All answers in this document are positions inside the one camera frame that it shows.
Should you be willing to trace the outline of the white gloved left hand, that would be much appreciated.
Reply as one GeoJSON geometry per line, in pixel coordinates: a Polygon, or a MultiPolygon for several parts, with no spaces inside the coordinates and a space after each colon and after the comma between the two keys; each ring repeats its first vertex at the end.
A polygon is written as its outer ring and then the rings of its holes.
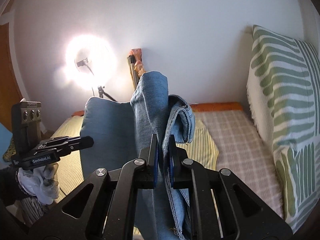
{"type": "Polygon", "coordinates": [[[17,179],[27,194],[44,205],[51,205],[59,196],[58,167],[58,163],[53,163],[33,170],[19,168],[17,179]]]}

